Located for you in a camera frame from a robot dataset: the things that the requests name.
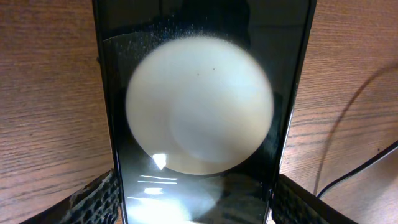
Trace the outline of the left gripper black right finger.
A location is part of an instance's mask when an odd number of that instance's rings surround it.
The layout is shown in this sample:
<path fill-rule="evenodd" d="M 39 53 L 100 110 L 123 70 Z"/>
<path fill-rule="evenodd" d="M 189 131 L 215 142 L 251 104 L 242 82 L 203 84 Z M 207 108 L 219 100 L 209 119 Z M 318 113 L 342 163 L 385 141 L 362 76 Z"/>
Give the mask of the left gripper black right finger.
<path fill-rule="evenodd" d="M 355 224 L 287 176 L 278 176 L 271 203 L 277 224 Z"/>

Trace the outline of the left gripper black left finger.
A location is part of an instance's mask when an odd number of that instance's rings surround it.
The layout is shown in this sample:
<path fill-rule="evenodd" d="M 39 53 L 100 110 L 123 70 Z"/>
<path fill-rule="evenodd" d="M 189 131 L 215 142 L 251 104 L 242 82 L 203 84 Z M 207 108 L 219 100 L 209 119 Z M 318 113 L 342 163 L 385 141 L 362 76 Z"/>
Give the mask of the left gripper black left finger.
<path fill-rule="evenodd" d="M 23 224 L 114 224 L 120 206 L 119 184 L 110 170 L 71 196 Z"/>

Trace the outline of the black Samsung Galaxy phone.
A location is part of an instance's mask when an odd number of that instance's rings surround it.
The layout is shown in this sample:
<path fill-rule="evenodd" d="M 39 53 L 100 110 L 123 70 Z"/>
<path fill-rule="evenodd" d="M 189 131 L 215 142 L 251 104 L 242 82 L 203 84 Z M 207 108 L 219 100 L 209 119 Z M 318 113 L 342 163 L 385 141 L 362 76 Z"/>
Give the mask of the black Samsung Galaxy phone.
<path fill-rule="evenodd" d="M 97 0 L 124 223 L 265 223 L 316 2 Z"/>

